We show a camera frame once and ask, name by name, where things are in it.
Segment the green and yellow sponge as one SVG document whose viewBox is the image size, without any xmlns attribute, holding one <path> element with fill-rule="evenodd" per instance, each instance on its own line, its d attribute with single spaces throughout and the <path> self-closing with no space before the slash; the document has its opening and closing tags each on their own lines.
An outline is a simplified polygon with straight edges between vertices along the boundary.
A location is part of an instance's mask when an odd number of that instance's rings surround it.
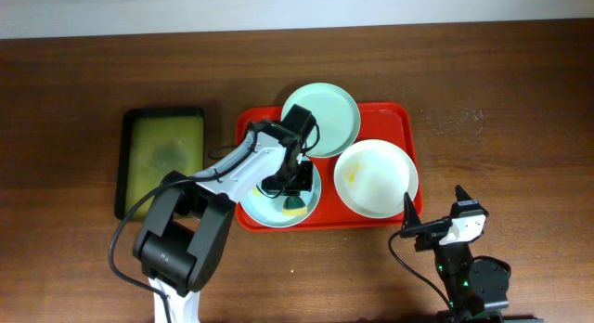
<svg viewBox="0 0 594 323">
<path fill-rule="evenodd" d="M 308 207 L 299 196 L 288 196 L 282 205 L 281 210 L 286 216 L 302 216 L 308 214 Z"/>
</svg>

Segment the light blue plate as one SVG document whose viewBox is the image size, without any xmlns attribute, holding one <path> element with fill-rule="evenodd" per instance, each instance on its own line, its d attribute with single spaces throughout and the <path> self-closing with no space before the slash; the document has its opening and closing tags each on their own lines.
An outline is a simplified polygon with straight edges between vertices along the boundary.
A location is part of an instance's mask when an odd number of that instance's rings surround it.
<svg viewBox="0 0 594 323">
<path fill-rule="evenodd" d="M 312 190 L 302 192 L 299 197 L 308 207 L 308 214 L 302 216 L 283 215 L 282 205 L 288 196 L 267 197 L 260 192 L 260 182 L 241 201 L 242 212 L 237 209 L 237 218 L 246 217 L 244 221 L 253 221 L 258 226 L 271 228 L 287 228 L 304 222 L 317 207 L 322 193 L 322 183 L 317 168 L 312 163 Z"/>
</svg>

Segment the white plate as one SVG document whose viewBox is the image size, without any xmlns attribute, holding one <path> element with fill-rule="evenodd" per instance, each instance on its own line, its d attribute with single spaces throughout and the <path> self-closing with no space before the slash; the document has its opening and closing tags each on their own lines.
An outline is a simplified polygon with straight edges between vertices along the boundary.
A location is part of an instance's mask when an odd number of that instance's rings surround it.
<svg viewBox="0 0 594 323">
<path fill-rule="evenodd" d="M 403 213 L 405 197 L 414 200 L 420 191 L 411 156 L 380 139 L 362 140 L 347 148 L 335 163 L 333 183 L 348 209 L 371 219 Z"/>
</svg>

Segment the light green plate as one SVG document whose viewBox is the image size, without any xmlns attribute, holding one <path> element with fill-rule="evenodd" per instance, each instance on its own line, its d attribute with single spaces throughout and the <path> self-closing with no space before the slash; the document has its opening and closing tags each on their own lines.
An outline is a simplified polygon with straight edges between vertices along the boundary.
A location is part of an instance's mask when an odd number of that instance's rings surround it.
<svg viewBox="0 0 594 323">
<path fill-rule="evenodd" d="M 311 147 L 321 134 L 317 144 L 306 155 L 310 158 L 330 158 L 350 147 L 361 127 L 361 114 L 353 97 L 334 84 L 312 83 L 294 91 L 284 103 L 281 118 L 293 105 L 312 112 L 319 131 L 314 130 L 306 141 Z"/>
</svg>

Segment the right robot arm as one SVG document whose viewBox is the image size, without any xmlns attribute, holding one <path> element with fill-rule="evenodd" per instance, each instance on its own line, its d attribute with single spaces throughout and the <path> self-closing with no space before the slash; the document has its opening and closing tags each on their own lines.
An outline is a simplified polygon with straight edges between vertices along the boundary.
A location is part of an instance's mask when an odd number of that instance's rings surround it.
<svg viewBox="0 0 594 323">
<path fill-rule="evenodd" d="M 470 244 L 484 233 L 489 212 L 457 185 L 457 201 L 448 216 L 422 223 L 412 199 L 404 195 L 404 219 L 397 237 L 413 238 L 416 252 L 434 253 L 435 269 L 445 286 L 437 294 L 447 310 L 438 314 L 442 322 L 502 322 L 501 311 L 510 303 L 510 265 L 491 256 L 474 256 Z"/>
</svg>

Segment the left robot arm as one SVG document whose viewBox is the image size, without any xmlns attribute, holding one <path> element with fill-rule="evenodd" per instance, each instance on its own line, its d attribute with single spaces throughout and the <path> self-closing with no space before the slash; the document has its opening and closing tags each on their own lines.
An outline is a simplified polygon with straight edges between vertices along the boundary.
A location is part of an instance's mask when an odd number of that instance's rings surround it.
<svg viewBox="0 0 594 323">
<path fill-rule="evenodd" d="M 196 174 L 169 173 L 142 203 L 148 213 L 133 255 L 157 298 L 158 322 L 195 322 L 200 291 L 222 258 L 233 213 L 255 188 L 269 199 L 311 190 L 306 140 L 318 129 L 310 110 L 293 105 L 278 122 L 250 123 L 244 140 Z"/>
</svg>

